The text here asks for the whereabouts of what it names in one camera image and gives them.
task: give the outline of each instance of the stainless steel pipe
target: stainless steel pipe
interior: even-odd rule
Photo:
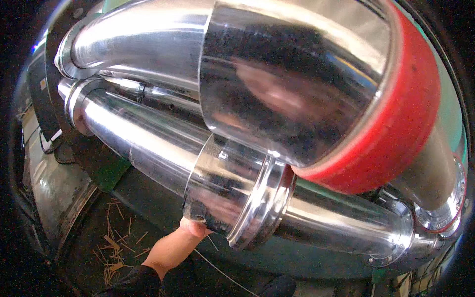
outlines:
[[[318,186],[304,180],[296,186],[290,166],[277,158],[108,88],[98,77],[64,79],[58,89],[70,123],[183,197],[184,216],[206,223],[236,249],[259,245],[275,232],[319,248],[364,254],[380,267],[412,249],[419,255],[439,247],[430,234],[423,247],[414,244],[413,218],[400,201],[381,207],[357,196],[318,194]]]
[[[183,196],[211,132],[111,93],[105,86],[81,93],[97,82],[104,80],[90,78],[66,98],[74,126],[85,126],[132,166]]]
[[[121,95],[131,96],[142,101],[156,101],[166,105],[173,105],[194,115],[202,116],[201,106],[193,98],[177,94],[166,88],[151,86],[130,79],[116,77],[104,77],[104,79],[113,83]]]
[[[323,249],[373,256],[391,255],[400,245],[409,247],[413,231],[409,209],[397,213],[361,197],[319,195],[312,188],[300,181],[277,235]]]
[[[425,41],[407,38],[417,30],[404,23],[392,3],[378,2],[375,12],[353,0],[130,1],[79,21],[65,36],[56,61],[70,77],[96,71],[156,83],[129,91],[203,115],[212,132],[294,165],[301,177],[335,191],[359,193],[382,186],[413,161],[438,104],[437,92],[393,94],[394,86],[406,86],[406,76],[398,73],[413,73],[402,59],[406,52],[427,58],[414,78],[422,79],[418,90],[437,91],[437,85],[426,84],[438,77],[430,68],[435,64]],[[164,92],[161,83],[193,100]],[[412,107],[396,112],[395,106],[422,109],[412,116]],[[395,121],[405,124],[395,128]],[[369,123],[379,124],[373,130]],[[407,123],[416,124],[402,132]],[[374,133],[368,137],[360,134],[369,130]],[[361,139],[371,140],[363,145]],[[350,152],[357,145],[363,157]],[[430,152],[432,158],[437,155],[433,147],[419,155]],[[402,179],[407,193],[417,192],[406,195],[409,199],[435,210],[454,183],[452,175],[434,187],[434,180],[447,174],[411,179],[413,172],[426,175],[430,165],[419,158]],[[427,188],[436,195],[427,195]]]
[[[74,65],[148,77],[198,90],[198,69],[214,1],[130,1],[75,37]]]

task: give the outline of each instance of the metal fitting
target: metal fitting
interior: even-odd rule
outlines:
[[[98,72],[97,69],[84,69],[77,67],[71,57],[71,48],[73,47],[76,35],[81,31],[81,29],[100,15],[100,13],[94,13],[77,22],[66,33],[63,40],[59,44],[58,52],[55,56],[55,66],[65,77],[84,79]]]
[[[63,79],[59,83],[58,88],[60,89],[62,85],[65,85],[68,82],[69,80],[67,78]],[[64,93],[64,96],[68,96],[63,98],[64,111],[69,124],[86,136],[94,135],[86,127],[84,118],[81,117],[82,102],[86,98],[87,94],[89,94],[91,91],[96,89],[110,89],[110,87],[111,86],[100,77],[90,77],[85,80],[78,80],[74,82],[69,93]]]
[[[383,257],[370,255],[373,261],[369,261],[369,264],[373,267],[384,267],[394,263],[407,252],[413,241],[414,228],[410,209],[400,201],[388,201],[383,207],[399,215],[401,228],[400,234],[395,234],[395,238],[391,240],[394,247],[392,254]]]
[[[277,228],[295,187],[289,165],[213,134],[185,190],[183,215],[251,249]]]
[[[465,198],[465,171],[460,160],[454,156],[456,167],[456,181],[454,189],[441,207],[433,211],[427,211],[414,203],[415,214],[419,223],[433,233],[445,233],[452,230],[452,226],[459,217]]]

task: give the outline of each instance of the black sleeve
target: black sleeve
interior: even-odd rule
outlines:
[[[96,297],[158,296],[160,288],[157,272],[148,266],[140,265],[132,268],[126,277],[99,292]]]

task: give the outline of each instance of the bolt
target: bolt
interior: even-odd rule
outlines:
[[[73,12],[73,18],[75,19],[78,19],[84,12],[84,9],[82,9],[81,7],[76,9],[74,12]]]

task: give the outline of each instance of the red band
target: red band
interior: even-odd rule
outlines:
[[[373,118],[341,151],[300,177],[345,193],[366,192],[389,182],[412,163],[436,121],[440,103],[437,64],[427,42],[394,6],[400,51]]]

